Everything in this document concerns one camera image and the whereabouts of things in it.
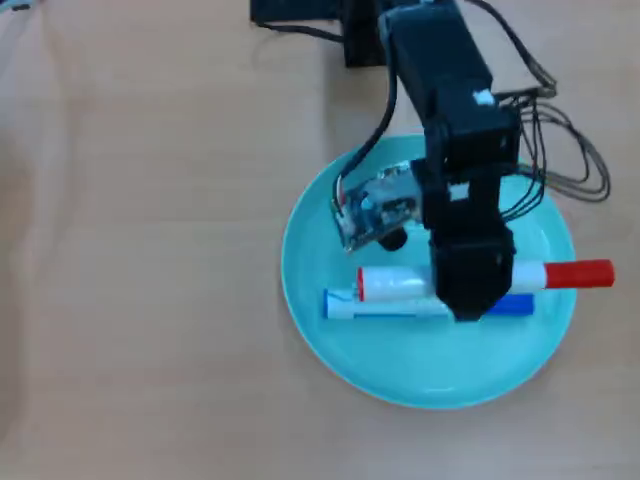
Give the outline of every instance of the blue marker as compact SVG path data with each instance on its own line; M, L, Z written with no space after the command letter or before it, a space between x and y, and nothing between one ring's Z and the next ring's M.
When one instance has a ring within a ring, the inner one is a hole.
M325 290L323 316L335 320L354 318L452 318L449 308L437 297L394 302L361 302L352 290ZM525 317L533 315L533 294L506 295L488 315Z

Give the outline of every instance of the wooden table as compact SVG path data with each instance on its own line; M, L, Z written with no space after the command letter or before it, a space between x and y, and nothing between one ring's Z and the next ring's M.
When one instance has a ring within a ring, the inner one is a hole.
M334 377L278 281L289 211L377 123L382 70L252 28L248 0L3 15L2 478L637 479L640 3L494 2L608 159L608 203L560 206L618 284L580 295L533 381L446 413ZM497 87L528 84L494 21L464 11ZM393 130L417 129L403 98ZM556 168L578 165L550 143Z

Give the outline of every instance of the circuit board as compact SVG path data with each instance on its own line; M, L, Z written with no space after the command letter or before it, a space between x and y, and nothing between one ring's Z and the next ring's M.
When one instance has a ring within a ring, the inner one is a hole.
M357 250L419 219L419 198L418 183L406 162L345 191L341 212L334 212L345 250Z

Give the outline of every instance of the plate rim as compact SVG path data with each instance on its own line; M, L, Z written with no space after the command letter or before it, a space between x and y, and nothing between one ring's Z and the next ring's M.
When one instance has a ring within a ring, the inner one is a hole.
M422 138L423 136L419 135L419 134L388 135L388 136L382 137L380 139L379 143L386 143L386 142L389 142L389 141L398 141L398 140L416 138L416 137ZM356 381L353 381L348 376L346 376L345 374L343 374L340 371L338 371L338 369L336 367L334 367L332 362L330 362L325 357L325 355L323 355L316 348L314 342L312 342L309 339L305 329L301 326L297 316L294 315L294 312L292 311L291 299L290 299L290 295L289 295L289 288L287 287L287 283L285 282L285 268L284 268L284 265L285 265L286 251L287 251L286 246L289 243L289 238L290 238L290 235L291 235L291 233L290 233L291 220L295 216L295 214L298 211L298 209L300 208L300 206L302 204L302 201L304 200L304 198L308 194L311 186L329 168L331 168L333 165L337 164L338 162L344 161L346 158L349 158L356 151L357 151L357 147L355 149L349 151L349 152L343 153L342 155L339 155L338 157L336 157L327 166L325 166L323 169L321 169L314 176L314 178L305 186L305 188L302 191L302 193L298 196L298 200L296 201L294 207L291 209L291 212L289 214L289 218L287 219L287 225L285 227L284 234L283 234L283 237L282 237L282 247L281 247L281 253L280 253L280 282L281 282L281 286L282 286L282 292L283 292L285 301L287 302L287 310L289 311L289 315L291 316L291 318L293 320L293 323L295 324L296 329L298 330L298 333L304 339L304 341L307 344L307 346L315 354L315 356L322 362L322 364L324 364L324 366L329 369L329 371L331 373L333 373L336 377L338 377L339 379L343 380L347 384L351 385L352 387L354 387L358 391L366 393L367 395L370 395L370 396L372 396L372 397L374 397L374 398L376 398L378 400L382 400L384 402L387 402L387 403L390 403L390 404L393 404L393 405L399 405L399 406L407 407L407 408L415 408L415 409L422 409L422 410L459 410L459 409L463 409L463 408L468 408L468 407L473 407L473 406L481 405L481 404L484 404L484 403L488 403L488 402L490 402L492 400L495 400L497 398L500 398L502 396L505 396L505 395L513 392L514 390L516 390L520 386L522 386L525 383L529 382L533 377L535 377L549 363L549 361L551 360L551 358L553 357L555 352L558 350L560 344L564 340L564 337L566 336L567 332L569 331L569 328L571 326L571 322L572 322L572 319L573 319L573 314L575 312L577 296L578 296L577 295L577 291L575 289L567 289L567 290L565 290L565 293L567 295L569 295L568 303L567 303L567 310L568 310L568 317L569 318L568 318L568 321L566 322L566 326L562 329L562 331L558 335L557 341L554 342L554 344L551 346L551 348L549 348L549 351L545 352L544 355L540 356L541 361L536 364L535 368L532 369L531 373L529 373L528 375L520 377L519 379L517 379L514 382L507 383L504 388L498 389L495 393L487 394L487 395L484 395L482 397L478 397L478 398L476 398L474 400L450 402L450 403L448 403L446 405L443 405L443 404L429 404L428 402L424 402L424 401L422 401L422 402L421 401L412 402L412 401L407 401L407 400L401 400L401 399L398 399L398 398L394 398L394 397L392 397L390 395L381 393L379 391L376 391L373 388L369 388L369 387L367 387L365 385L362 385L362 384L360 384L360 383L358 383ZM567 237L569 238L569 249L570 249L571 260L575 260L576 253L575 253L575 246L573 244L573 237L571 235L571 230L569 229L569 227L568 227L568 225L567 225L567 223L566 223L566 221L564 219L564 216L562 215L562 213L560 212L560 209L556 205L556 202L553 200L553 198L550 195L545 195L543 201L549 202L551 204L551 206L554 208L555 212L557 213L557 217L558 217L558 220L560 222L560 226L565 231L565 233L567 234Z

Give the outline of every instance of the marker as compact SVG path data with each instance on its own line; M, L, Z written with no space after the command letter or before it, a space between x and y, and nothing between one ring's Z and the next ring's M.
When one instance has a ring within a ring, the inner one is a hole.
M534 293L556 288L611 287L615 271L610 260L543 263L516 260L509 293ZM390 302L435 296L431 267L360 267L358 297L362 302Z
M352 290L324 291L323 316L335 320L354 318L453 318L449 308L438 297L400 300L395 302L360 302ZM533 295L506 295L488 315L525 317L533 315Z

